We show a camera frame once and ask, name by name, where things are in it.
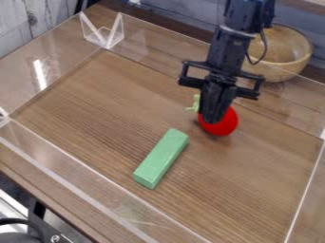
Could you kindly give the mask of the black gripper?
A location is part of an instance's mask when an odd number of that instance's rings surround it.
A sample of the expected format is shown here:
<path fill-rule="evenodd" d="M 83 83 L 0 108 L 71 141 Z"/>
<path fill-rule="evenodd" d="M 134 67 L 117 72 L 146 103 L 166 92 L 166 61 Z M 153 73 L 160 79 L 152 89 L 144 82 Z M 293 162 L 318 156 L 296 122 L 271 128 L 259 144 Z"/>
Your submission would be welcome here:
<path fill-rule="evenodd" d="M 264 75 L 243 69 L 255 36 L 224 26 L 216 29 L 205 61 L 184 61 L 178 84 L 201 90 L 205 122 L 221 122 L 236 97 L 256 100 Z"/>

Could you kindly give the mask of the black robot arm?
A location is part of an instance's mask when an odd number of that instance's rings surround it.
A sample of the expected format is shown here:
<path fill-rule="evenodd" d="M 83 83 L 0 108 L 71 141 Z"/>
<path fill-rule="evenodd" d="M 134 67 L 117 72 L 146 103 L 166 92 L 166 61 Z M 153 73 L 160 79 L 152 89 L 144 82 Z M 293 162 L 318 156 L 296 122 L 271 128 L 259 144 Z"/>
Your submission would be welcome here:
<path fill-rule="evenodd" d="M 276 0 L 227 0 L 224 24 L 213 34 L 205 61 L 184 60 L 178 84 L 201 90 L 198 113 L 207 123 L 224 119 L 237 97 L 256 100 L 261 95 L 265 76 L 243 69 L 249 56 L 251 43 L 260 34 L 264 42 L 261 59 L 268 43 L 264 30 L 275 18 Z"/>

